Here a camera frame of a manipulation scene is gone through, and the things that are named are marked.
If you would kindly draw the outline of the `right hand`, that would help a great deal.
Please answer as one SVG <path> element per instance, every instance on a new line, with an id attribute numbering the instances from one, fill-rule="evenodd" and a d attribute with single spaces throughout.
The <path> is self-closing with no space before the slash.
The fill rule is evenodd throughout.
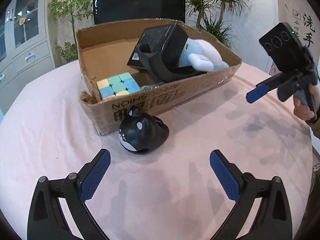
<path id="1" fill-rule="evenodd" d="M 310 84 L 309 92 L 315 100 L 316 110 L 319 110 L 319 90 L 317 86 L 313 86 L 312 84 Z M 310 110 L 308 105 L 302 105 L 299 98 L 297 98 L 295 95 L 293 96 L 293 104 L 294 104 L 293 114 L 299 119 L 303 121 L 307 121 L 315 116 L 315 113 Z"/>

